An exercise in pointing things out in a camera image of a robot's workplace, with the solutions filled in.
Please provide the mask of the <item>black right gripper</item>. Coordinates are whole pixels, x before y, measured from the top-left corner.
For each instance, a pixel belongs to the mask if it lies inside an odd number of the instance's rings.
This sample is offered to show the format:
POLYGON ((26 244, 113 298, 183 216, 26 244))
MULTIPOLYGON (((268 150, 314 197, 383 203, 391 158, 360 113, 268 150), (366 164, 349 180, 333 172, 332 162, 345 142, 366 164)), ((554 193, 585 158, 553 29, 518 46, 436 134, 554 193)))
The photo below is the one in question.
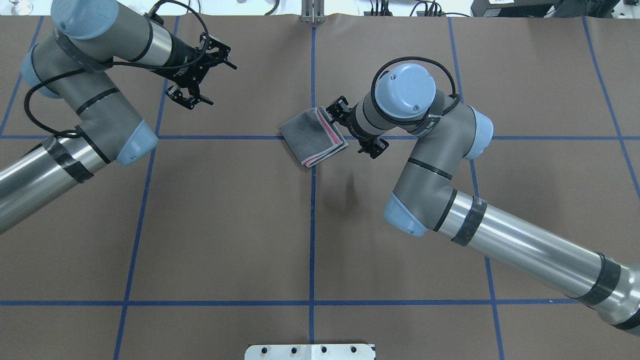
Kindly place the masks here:
POLYGON ((366 153, 370 158, 376 159, 389 147, 389 142, 381 139, 380 136, 366 132, 358 122, 357 110, 358 105, 350 108, 344 96, 339 96, 326 109, 331 117, 329 123, 337 122, 358 141, 358 153, 366 153))

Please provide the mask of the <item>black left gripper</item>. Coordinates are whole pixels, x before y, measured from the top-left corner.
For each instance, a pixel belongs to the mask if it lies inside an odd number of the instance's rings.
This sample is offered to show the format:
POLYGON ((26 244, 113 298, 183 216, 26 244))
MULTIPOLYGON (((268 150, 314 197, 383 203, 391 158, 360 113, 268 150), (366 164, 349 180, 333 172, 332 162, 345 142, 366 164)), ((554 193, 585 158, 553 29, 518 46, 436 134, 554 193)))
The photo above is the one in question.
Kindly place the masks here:
POLYGON ((219 65, 226 65, 233 70, 238 67, 231 62, 231 48, 210 34, 199 35, 198 47, 190 47, 185 43, 177 43, 177 50, 169 57, 167 66, 181 65, 178 69, 165 71, 165 78, 173 84, 167 87, 165 94, 185 109, 192 110, 196 105, 214 102, 201 94, 200 84, 208 71, 219 65))

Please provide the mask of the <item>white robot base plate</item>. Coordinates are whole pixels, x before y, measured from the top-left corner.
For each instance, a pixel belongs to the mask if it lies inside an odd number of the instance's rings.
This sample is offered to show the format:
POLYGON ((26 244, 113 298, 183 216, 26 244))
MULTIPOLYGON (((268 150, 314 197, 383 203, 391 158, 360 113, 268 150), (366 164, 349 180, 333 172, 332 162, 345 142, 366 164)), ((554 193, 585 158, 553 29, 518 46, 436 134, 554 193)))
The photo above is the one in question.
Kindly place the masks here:
POLYGON ((366 343, 256 344, 245 360, 375 360, 375 346, 366 343))

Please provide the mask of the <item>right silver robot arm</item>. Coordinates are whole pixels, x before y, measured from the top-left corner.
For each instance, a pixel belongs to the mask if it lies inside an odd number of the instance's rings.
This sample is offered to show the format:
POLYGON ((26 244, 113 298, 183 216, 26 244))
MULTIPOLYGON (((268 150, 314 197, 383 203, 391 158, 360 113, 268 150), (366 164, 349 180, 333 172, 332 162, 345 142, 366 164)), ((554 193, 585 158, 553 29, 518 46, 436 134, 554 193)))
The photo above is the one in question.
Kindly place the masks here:
POLYGON ((461 101, 445 66, 419 56, 391 60, 356 105, 339 96, 326 110, 371 158, 389 147, 382 136, 390 130, 416 137, 384 210, 391 225, 416 237, 439 233, 587 306, 617 330, 639 335, 637 263, 619 263, 452 187, 460 162, 483 153, 494 126, 461 101))

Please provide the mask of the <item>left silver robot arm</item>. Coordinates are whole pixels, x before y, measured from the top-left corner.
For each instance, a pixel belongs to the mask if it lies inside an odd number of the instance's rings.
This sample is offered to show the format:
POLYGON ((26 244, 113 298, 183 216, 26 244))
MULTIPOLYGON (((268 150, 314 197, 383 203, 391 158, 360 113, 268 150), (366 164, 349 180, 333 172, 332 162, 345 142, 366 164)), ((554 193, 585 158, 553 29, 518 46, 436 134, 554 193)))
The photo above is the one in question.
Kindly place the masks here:
POLYGON ((191 110, 213 101, 201 94, 208 71, 230 62, 231 48, 203 28, 195 47, 163 25, 156 2, 139 14, 116 0, 54 0, 52 34, 36 44, 22 63, 30 89, 23 109, 48 136, 1 172, 1 232, 13 228, 112 162, 128 166, 158 145, 158 136, 127 100, 107 71, 115 66, 146 69, 172 81, 170 100, 191 110), (65 100, 80 119, 55 130, 34 117, 37 92, 65 100))

